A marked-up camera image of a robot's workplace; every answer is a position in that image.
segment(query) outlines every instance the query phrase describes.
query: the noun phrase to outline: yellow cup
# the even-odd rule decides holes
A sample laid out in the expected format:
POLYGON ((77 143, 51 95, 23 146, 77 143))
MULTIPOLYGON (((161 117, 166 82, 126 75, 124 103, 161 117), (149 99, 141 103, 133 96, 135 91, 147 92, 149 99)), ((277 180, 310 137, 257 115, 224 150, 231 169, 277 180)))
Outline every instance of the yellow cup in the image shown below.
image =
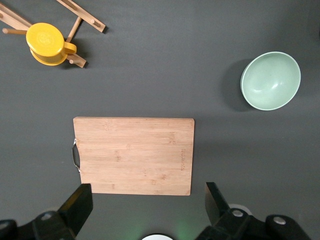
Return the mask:
POLYGON ((76 45, 65 42, 62 33, 51 24, 33 24, 26 32, 26 42, 33 57, 42 64, 56 66, 63 63, 68 54, 77 52, 76 45))

